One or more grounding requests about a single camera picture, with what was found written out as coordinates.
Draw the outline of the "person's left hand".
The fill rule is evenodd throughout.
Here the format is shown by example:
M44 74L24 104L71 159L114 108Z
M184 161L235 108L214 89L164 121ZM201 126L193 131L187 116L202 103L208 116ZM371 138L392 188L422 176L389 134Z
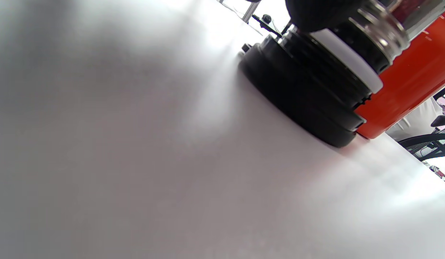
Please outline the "person's left hand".
M302 33L320 31L346 21L366 0L286 0L291 22Z

